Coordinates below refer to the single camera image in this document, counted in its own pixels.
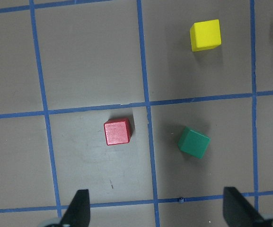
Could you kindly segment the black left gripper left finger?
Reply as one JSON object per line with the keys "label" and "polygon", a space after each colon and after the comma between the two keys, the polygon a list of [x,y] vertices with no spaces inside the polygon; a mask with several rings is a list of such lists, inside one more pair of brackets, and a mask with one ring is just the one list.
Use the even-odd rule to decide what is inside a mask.
{"label": "black left gripper left finger", "polygon": [[89,190],[77,190],[65,214],[60,220],[61,227],[88,227],[90,224]]}

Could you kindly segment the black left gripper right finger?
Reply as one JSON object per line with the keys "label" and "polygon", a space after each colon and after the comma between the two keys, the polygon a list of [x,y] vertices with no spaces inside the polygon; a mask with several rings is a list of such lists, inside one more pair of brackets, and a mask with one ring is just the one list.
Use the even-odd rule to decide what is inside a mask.
{"label": "black left gripper right finger", "polygon": [[229,227],[270,227],[235,187],[223,189],[223,217]]}

